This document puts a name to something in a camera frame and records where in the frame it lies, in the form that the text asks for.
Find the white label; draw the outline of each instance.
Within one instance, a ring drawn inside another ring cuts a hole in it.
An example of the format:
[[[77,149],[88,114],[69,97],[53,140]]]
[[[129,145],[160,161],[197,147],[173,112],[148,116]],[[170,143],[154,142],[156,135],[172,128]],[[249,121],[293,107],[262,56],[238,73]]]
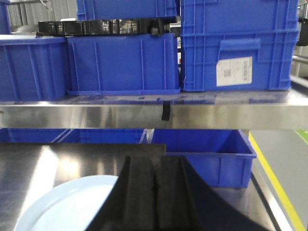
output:
[[[216,66],[217,87],[252,83],[252,57],[223,59]]]

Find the gray floor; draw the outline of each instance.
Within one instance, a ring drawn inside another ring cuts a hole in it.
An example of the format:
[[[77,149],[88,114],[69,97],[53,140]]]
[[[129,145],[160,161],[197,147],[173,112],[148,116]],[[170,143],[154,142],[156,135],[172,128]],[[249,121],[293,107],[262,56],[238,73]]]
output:
[[[295,131],[251,132],[304,226],[307,226],[308,145]]]

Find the yellow floor line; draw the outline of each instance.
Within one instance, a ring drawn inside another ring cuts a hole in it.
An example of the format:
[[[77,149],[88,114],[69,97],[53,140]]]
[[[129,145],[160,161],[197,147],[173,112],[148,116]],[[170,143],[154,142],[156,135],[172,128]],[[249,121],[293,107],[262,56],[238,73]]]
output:
[[[296,231],[307,231],[307,229],[303,225],[303,222],[299,218],[297,211],[295,210],[293,204],[291,203],[288,195],[284,191],[281,183],[279,182],[279,180],[276,177],[273,169],[270,167],[267,159],[265,158],[264,154],[260,150],[255,138],[253,137],[253,135],[251,133],[249,133],[249,140],[250,140],[253,148],[255,149],[257,156],[258,156],[258,159],[259,159],[261,165],[263,166],[270,182],[272,183],[274,189],[276,190],[276,193],[277,193],[280,201],[282,202],[282,205],[283,205],[285,211],[289,215],[289,218],[290,218],[291,222],[293,223],[295,230]]]

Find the qr code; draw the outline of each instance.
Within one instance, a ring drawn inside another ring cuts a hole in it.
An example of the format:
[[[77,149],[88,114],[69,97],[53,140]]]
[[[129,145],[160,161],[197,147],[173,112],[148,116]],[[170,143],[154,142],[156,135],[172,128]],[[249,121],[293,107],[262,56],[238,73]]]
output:
[[[223,70],[223,76],[224,77],[231,77],[231,69]]]

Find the stainless steel shelf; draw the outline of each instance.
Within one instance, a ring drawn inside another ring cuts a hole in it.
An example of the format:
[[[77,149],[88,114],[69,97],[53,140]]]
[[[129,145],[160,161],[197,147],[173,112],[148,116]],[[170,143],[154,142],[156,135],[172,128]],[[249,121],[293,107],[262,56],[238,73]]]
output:
[[[164,102],[170,104],[169,121],[162,120]],[[296,129],[308,128],[307,118],[308,98],[295,90],[0,103],[0,128]]]

